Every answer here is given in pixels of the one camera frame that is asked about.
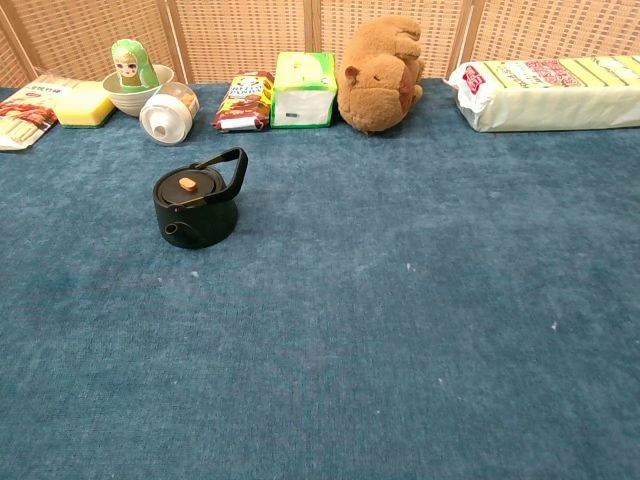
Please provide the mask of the clear plastic jar white lid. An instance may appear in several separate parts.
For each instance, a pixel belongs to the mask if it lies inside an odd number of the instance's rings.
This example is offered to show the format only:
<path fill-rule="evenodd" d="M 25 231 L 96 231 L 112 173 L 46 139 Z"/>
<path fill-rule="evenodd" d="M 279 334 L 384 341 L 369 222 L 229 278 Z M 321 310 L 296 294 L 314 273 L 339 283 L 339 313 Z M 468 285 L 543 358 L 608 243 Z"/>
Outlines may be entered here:
<path fill-rule="evenodd" d="M 155 141 L 174 145 L 189 134 L 200 104 L 196 93 L 180 82 L 168 82 L 144 104 L 139 120 Z"/>

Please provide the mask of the brown capybara plush toy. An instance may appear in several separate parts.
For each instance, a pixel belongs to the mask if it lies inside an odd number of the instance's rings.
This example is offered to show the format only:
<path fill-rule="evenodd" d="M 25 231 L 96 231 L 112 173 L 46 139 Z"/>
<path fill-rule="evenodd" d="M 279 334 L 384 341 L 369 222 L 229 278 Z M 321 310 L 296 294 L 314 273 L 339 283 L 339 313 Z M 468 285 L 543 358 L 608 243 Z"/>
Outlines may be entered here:
<path fill-rule="evenodd" d="M 337 104 L 342 118 L 364 134 L 401 123 L 421 99 L 424 70 L 417 20 L 386 15 L 362 23 L 339 68 Z"/>

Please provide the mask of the white ceramic bowl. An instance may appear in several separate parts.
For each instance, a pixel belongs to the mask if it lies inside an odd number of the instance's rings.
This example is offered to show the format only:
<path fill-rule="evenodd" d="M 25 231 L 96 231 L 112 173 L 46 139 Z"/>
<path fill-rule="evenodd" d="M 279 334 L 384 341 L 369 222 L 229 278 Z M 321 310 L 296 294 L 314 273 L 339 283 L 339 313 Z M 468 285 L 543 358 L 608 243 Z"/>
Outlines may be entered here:
<path fill-rule="evenodd" d="M 174 79 L 174 71 L 170 67 L 154 64 L 153 68 L 159 80 L 157 87 L 139 92 L 123 92 L 120 90 L 117 74 L 112 73 L 102 81 L 103 90 L 117 109 L 127 115 L 138 117 L 146 101 L 165 83 Z"/>

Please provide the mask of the blue table cloth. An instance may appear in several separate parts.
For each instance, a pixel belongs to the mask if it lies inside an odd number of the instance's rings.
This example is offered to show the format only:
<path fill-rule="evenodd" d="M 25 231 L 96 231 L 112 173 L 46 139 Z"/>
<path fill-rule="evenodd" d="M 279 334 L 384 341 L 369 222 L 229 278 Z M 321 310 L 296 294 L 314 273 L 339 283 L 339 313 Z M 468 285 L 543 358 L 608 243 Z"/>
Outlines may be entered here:
<path fill-rule="evenodd" d="M 187 140 L 115 114 L 0 153 L 0 480 L 640 480 L 640 129 Z M 164 174 L 248 156 L 233 232 Z"/>

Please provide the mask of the green matryoshka doll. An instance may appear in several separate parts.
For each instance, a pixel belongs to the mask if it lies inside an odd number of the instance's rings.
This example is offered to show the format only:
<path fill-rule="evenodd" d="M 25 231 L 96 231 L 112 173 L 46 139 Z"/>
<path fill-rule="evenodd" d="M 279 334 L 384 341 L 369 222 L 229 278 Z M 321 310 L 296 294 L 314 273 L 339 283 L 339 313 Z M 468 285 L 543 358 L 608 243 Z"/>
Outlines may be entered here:
<path fill-rule="evenodd" d="M 111 54 L 122 92 L 140 92 L 160 85 L 148 52 L 139 41 L 117 40 Z"/>

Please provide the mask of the black teapot lid wooden knob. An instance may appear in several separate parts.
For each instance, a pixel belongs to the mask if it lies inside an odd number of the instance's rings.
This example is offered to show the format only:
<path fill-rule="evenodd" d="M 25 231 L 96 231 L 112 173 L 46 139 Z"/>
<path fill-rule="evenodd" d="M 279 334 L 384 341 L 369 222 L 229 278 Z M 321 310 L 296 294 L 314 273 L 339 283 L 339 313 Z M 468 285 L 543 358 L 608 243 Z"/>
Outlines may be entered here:
<path fill-rule="evenodd" d="M 183 204 L 226 188 L 223 177 L 211 169 L 182 169 L 162 177 L 154 198 L 162 205 Z"/>

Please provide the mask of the green tissue box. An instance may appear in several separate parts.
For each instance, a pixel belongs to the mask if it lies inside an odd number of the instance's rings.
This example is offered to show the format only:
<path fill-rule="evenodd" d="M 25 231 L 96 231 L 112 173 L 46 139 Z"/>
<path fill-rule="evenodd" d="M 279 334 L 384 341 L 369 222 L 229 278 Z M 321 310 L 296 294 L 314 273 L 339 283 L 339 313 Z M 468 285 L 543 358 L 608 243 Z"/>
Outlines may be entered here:
<path fill-rule="evenodd" d="M 327 127 L 337 94 L 335 56 L 328 52 L 280 52 L 276 62 L 270 126 Z"/>

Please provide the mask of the hello panda snack bag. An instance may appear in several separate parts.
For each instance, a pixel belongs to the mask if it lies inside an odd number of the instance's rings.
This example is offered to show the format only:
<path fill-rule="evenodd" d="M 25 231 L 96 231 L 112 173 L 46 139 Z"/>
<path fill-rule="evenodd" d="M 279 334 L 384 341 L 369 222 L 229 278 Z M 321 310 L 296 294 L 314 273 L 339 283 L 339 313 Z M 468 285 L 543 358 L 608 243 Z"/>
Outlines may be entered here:
<path fill-rule="evenodd" d="M 219 131 L 260 131 L 270 123 L 274 76 L 243 71 L 230 82 L 212 125 Z"/>

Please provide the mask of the yellow striped tissue pack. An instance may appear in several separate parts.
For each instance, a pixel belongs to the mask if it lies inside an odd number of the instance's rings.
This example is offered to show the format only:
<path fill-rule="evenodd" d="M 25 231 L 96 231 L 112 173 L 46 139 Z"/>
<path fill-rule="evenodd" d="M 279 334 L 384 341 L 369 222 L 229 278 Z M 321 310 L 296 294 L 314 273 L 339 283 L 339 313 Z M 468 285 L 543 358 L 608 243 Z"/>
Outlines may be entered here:
<path fill-rule="evenodd" d="M 445 83 L 478 132 L 640 126 L 640 55 L 470 61 Z"/>

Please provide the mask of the yellow green sponge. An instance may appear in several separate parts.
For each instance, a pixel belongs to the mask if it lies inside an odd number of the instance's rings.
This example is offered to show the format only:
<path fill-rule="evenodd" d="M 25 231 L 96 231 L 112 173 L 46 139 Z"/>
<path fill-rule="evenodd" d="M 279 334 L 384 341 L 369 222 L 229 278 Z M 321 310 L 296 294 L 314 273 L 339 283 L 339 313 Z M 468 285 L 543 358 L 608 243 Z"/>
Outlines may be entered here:
<path fill-rule="evenodd" d="M 78 83 L 53 107 L 58 122 L 66 128 L 99 128 L 114 110 L 114 104 L 97 81 Z"/>

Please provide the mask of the woven rattan folding screen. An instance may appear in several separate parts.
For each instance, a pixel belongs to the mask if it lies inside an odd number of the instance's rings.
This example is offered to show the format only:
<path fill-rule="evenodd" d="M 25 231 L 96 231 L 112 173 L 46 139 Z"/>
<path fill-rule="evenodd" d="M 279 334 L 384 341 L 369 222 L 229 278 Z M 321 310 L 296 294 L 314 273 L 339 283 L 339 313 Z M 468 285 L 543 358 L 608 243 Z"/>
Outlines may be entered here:
<path fill-rule="evenodd" d="M 0 0 L 0 86 L 99 80 L 121 38 L 182 81 L 223 82 L 282 51 L 341 55 L 386 14 L 419 23 L 428 78 L 469 60 L 640 53 L 640 0 Z"/>

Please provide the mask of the flat food package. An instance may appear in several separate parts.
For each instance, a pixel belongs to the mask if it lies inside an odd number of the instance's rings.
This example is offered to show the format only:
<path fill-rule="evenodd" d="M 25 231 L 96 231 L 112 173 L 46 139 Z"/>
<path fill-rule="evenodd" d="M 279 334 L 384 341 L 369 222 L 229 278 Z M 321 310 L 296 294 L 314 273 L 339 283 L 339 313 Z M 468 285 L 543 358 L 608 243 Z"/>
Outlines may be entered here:
<path fill-rule="evenodd" d="M 24 150 L 33 145 L 57 122 L 54 108 L 79 83 L 44 74 L 0 102 L 0 151 Z"/>

